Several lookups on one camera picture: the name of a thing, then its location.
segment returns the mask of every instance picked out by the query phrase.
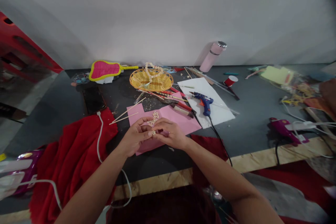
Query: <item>hot glue gun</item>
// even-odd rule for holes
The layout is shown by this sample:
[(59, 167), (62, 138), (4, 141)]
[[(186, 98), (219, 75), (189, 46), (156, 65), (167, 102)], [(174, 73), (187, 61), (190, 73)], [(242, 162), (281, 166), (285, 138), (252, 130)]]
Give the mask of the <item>hot glue gun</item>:
[(214, 102), (213, 99), (205, 96), (204, 94), (200, 94), (200, 93), (197, 93), (197, 92), (189, 92), (189, 93), (191, 93), (193, 97), (201, 100), (200, 105), (204, 106), (203, 115), (210, 116), (210, 112), (211, 112), (210, 111), (210, 104)]

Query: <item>white paper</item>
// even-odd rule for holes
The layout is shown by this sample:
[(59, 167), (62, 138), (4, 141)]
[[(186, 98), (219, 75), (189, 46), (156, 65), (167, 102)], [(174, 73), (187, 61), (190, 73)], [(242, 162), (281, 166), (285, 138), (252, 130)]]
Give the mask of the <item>white paper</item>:
[[(206, 81), (205, 78), (195, 78), (185, 81), (178, 82), (182, 92), (188, 97), (189, 105), (193, 110), (196, 111), (196, 117), (203, 129), (209, 128), (211, 126), (209, 117), (203, 115), (204, 107), (200, 105), (200, 100), (193, 98), (190, 92), (197, 92), (212, 98), (214, 103), (222, 104), (226, 106), (225, 102), (220, 98), (217, 92), (212, 88), (212, 86)], [(216, 105), (210, 104), (211, 119), (214, 125), (232, 120), (235, 116), (230, 110), (218, 107)]]

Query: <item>craft stick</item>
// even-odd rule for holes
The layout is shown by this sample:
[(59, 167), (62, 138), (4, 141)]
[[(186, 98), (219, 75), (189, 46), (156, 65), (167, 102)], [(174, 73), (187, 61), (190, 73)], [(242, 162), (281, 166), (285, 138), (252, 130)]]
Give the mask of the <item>craft stick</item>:
[(122, 118), (122, 119), (120, 119), (120, 120), (118, 120), (118, 121), (113, 121), (113, 122), (111, 122), (109, 125), (114, 124), (114, 123), (117, 123), (117, 122), (119, 122), (119, 121), (122, 121), (122, 120), (124, 120), (124, 119), (126, 119), (126, 118), (128, 118), (128, 117), (134, 116), (135, 114), (139, 114), (139, 112), (136, 112), (136, 113), (134, 113), (133, 115), (129, 115), (129, 116), (127, 116), (127, 117), (124, 117), (124, 118)]
[(140, 102), (142, 102), (143, 100), (145, 100), (145, 98), (143, 98), (141, 101), (139, 101), (137, 104), (135, 104), (134, 106), (132, 106), (129, 110), (126, 110), (124, 113), (122, 113), (120, 116), (118, 116), (116, 119), (114, 119), (114, 121), (112, 123), (114, 123), (117, 119), (119, 119), (123, 114), (127, 113), (128, 111), (130, 111), (132, 108), (134, 108), (136, 105), (138, 105)]
[(177, 99), (177, 100), (182, 100), (182, 101), (185, 101), (185, 102), (188, 102), (187, 100), (184, 100), (184, 99), (181, 99), (181, 98), (178, 98), (178, 97), (175, 97), (175, 96), (171, 96), (169, 94), (165, 94), (165, 93), (160, 93), (160, 92), (157, 92), (161, 95), (164, 95), (164, 96), (167, 96), (167, 97), (170, 97), (170, 98), (173, 98), (173, 99)]
[(192, 79), (191, 75), (188, 73), (188, 70), (186, 69), (186, 67), (184, 67), (185, 71), (187, 72), (187, 74), (189, 75), (190, 79)]
[(147, 92), (147, 91), (143, 91), (143, 92), (145, 92), (145, 93), (147, 93), (147, 94), (150, 94), (150, 95), (154, 95), (154, 96), (158, 97), (158, 98), (161, 99), (161, 100), (163, 100), (164, 98), (165, 98), (165, 99), (168, 99), (167, 97), (159, 96), (159, 95), (156, 95), (156, 94), (154, 94), (154, 93), (152, 93), (152, 92)]

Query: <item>person's right hand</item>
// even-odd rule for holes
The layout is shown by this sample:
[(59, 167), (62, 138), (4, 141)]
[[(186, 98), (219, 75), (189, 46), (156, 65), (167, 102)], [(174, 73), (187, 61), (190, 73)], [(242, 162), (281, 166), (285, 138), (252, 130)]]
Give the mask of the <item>person's right hand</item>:
[(166, 118), (160, 118), (156, 121), (155, 126), (152, 128), (152, 130), (165, 130), (169, 132), (168, 137), (156, 133), (153, 138), (156, 138), (160, 140), (161, 142), (176, 148), (185, 150), (188, 146), (188, 143), (190, 141), (190, 138), (186, 137), (184, 133), (182, 132), (181, 128), (174, 122), (169, 121)]

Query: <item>person's left hand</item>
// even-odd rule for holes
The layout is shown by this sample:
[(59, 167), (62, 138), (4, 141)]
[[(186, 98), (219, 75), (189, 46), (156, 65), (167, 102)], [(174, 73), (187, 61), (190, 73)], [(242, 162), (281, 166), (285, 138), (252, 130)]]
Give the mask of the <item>person's left hand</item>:
[(151, 120), (153, 120), (153, 117), (142, 117), (136, 121), (128, 129), (116, 149), (126, 157), (133, 156), (140, 148), (141, 142), (152, 137), (152, 127), (149, 125), (141, 126), (143, 123)]

